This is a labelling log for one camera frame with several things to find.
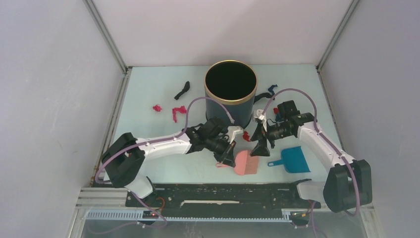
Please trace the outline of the pink hand brush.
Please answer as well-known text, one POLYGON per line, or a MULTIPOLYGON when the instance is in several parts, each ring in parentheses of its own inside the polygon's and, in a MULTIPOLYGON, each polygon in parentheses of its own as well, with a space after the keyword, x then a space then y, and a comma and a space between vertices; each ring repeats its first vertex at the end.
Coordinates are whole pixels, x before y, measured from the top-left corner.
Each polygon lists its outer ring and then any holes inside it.
POLYGON ((250 156, 249 150, 242 150, 238 153, 233 152, 234 159, 235 159, 235 167, 230 167, 227 165, 223 165, 220 163, 216 163, 217 168, 224 168, 229 167, 232 168, 234 173, 239 176, 244 175, 254 175, 258 171, 259 167, 259 157, 258 156, 250 156))

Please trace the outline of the blue dustpan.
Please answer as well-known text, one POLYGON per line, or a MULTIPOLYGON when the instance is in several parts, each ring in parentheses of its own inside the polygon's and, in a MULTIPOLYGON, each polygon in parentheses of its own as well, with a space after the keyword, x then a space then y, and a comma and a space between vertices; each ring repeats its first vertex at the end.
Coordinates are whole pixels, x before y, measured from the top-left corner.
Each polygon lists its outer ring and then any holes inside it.
POLYGON ((290 174, 311 172, 301 146, 283 149, 280 152, 280 159, 267 163, 268 167, 280 165, 283 165, 286 172, 290 174))

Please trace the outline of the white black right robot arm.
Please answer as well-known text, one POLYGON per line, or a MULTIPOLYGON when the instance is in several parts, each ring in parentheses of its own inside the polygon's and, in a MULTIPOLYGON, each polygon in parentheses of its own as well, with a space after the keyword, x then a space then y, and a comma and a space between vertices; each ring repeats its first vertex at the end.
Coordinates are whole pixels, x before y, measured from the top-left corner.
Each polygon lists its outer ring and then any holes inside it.
POLYGON ((257 145, 251 156, 270 155, 275 141, 294 136, 306 144, 327 171, 325 182, 305 180, 297 182, 296 189, 288 193, 294 207, 303 206, 307 200, 322 202, 335 213, 370 204, 372 197, 371 167, 366 160, 356 160, 330 140, 311 113, 301 113, 294 101, 278 105, 281 122, 268 125, 263 110, 255 110, 257 122, 251 141, 257 145))

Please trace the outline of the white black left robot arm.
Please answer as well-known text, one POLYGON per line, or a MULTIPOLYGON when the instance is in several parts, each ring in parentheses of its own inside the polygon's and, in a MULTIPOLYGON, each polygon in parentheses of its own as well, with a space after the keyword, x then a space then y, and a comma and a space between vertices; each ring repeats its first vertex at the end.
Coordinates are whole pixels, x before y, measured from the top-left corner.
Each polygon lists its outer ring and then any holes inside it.
POLYGON ((125 188, 136 195, 144 206, 152 206, 157 194, 152 181, 140 173, 145 161, 161 157, 173 158, 177 154, 191 154, 207 149, 213 153, 217 162, 235 167, 235 138, 242 133, 242 127, 227 126, 217 117, 169 136, 145 139, 135 138, 128 132, 102 154, 102 165, 98 172, 105 172, 105 175, 95 180, 97 183, 109 182, 115 188, 125 188))

